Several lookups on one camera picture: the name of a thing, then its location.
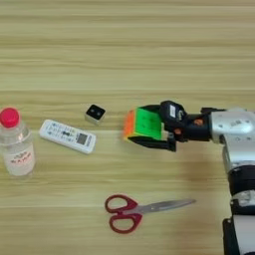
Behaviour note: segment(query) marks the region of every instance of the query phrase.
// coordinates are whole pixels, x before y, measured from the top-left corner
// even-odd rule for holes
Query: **small black object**
[[[91,105],[89,109],[86,111],[86,119],[93,123],[93,124],[99,124],[104,116],[105,116],[106,110],[103,108],[100,108],[96,105]]]

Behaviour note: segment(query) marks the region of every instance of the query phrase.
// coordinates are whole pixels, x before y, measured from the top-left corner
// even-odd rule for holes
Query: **orange object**
[[[133,129],[134,129],[134,111],[130,111],[125,121],[124,138],[132,136]]]
[[[202,119],[197,119],[194,121],[194,123],[198,126],[203,126],[203,120]]]

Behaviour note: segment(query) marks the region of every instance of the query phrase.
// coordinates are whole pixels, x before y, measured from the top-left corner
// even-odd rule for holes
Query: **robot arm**
[[[167,140],[130,137],[146,147],[176,151],[177,142],[210,141],[223,145],[223,161],[229,181],[232,216],[223,220],[226,255],[255,255],[255,114],[244,109],[203,108],[189,115],[172,101],[143,109],[158,113],[168,132]]]

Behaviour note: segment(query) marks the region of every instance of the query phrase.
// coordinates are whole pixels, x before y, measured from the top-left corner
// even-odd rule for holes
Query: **white remote control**
[[[94,134],[51,120],[44,121],[40,137],[83,153],[91,153],[96,144]]]

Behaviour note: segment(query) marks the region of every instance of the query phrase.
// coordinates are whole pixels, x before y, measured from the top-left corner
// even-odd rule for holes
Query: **pink bottle cap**
[[[20,121],[20,115],[14,108],[6,108],[0,114],[0,123],[5,128],[13,128]]]

